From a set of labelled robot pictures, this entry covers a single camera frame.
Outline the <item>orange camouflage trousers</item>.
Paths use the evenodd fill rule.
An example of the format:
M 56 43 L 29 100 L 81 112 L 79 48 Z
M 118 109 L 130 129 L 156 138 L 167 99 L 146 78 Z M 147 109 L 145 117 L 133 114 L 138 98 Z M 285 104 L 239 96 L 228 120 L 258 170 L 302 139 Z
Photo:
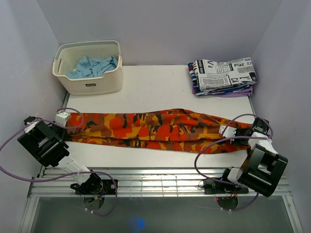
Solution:
M 66 141 L 105 146 L 200 152 L 246 150 L 247 145 L 219 142 L 221 126 L 229 119 L 185 109 L 148 113 L 72 113 Z

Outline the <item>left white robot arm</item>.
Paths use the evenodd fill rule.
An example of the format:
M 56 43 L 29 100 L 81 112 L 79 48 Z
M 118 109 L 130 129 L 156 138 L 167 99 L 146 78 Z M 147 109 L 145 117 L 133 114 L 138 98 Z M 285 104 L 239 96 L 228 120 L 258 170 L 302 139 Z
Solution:
M 76 181 L 70 186 L 76 194 L 102 193 L 102 179 L 73 159 L 69 146 L 59 137 L 56 129 L 56 126 L 49 126 L 43 120 L 36 120 L 28 123 L 24 134 L 17 140 L 42 166 L 56 167 L 70 174 Z

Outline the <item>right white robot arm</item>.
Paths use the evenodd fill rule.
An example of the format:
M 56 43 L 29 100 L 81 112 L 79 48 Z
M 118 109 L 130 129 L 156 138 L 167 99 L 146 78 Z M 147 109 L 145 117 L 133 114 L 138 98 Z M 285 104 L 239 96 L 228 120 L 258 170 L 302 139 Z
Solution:
M 227 168 L 220 179 L 220 189 L 232 192 L 237 186 L 247 187 L 265 197 L 271 196 L 288 164 L 288 159 L 280 155 L 272 146 L 268 134 L 269 122 L 255 118 L 251 128 L 237 129 L 221 126 L 219 133 L 230 142 L 248 146 L 247 157 L 241 167 Z

